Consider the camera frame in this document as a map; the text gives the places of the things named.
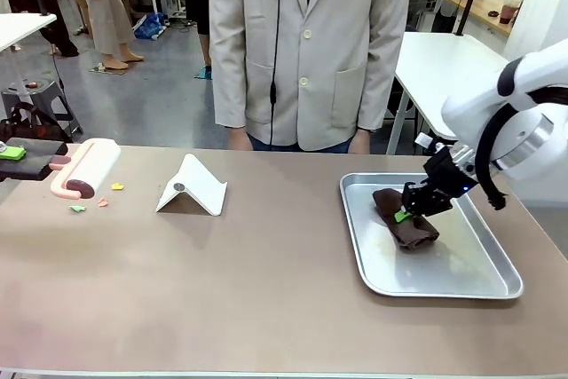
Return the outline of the person left hand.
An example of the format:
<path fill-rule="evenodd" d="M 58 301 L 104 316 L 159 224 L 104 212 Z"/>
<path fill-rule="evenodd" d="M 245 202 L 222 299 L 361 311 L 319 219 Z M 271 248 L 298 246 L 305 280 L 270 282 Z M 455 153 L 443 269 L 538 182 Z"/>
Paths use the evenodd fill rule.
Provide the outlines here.
<path fill-rule="evenodd" d="M 353 136 L 350 146 L 350 154 L 363 154 L 370 153 L 370 133 L 367 130 L 358 130 Z"/>

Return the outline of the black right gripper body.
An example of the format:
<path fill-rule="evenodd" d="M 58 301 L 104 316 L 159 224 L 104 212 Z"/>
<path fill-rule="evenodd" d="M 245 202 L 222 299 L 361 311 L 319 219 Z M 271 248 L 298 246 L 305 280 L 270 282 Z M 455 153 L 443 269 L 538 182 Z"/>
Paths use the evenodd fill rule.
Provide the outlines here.
<path fill-rule="evenodd" d="M 454 163 L 447 147 L 431 156 L 423 168 L 427 175 L 427 187 L 449 198 L 459 198 L 477 186 L 477 181 Z"/>

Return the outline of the person right hand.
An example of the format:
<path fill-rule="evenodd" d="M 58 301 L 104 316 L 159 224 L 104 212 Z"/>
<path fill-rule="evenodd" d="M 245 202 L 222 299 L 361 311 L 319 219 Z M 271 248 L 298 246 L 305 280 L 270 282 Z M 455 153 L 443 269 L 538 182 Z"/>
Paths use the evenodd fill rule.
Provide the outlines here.
<path fill-rule="evenodd" d="M 252 151 L 248 133 L 244 128 L 228 128 L 228 147 L 231 150 Z"/>

